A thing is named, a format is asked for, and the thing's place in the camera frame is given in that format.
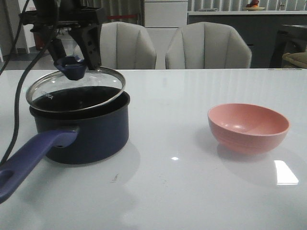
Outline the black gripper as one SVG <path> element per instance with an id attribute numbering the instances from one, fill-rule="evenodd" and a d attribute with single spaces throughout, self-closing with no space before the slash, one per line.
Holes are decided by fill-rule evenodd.
<path id="1" fill-rule="evenodd" d="M 66 52 L 53 27 L 80 26 L 72 28 L 69 35 L 79 46 L 88 69 L 100 67 L 101 24 L 106 21 L 104 8 L 84 6 L 80 0 L 35 0 L 33 3 L 35 10 L 22 12 L 19 17 L 23 25 L 33 25 L 32 33 L 42 33 L 50 39 L 47 50 L 54 65 L 66 57 Z"/>

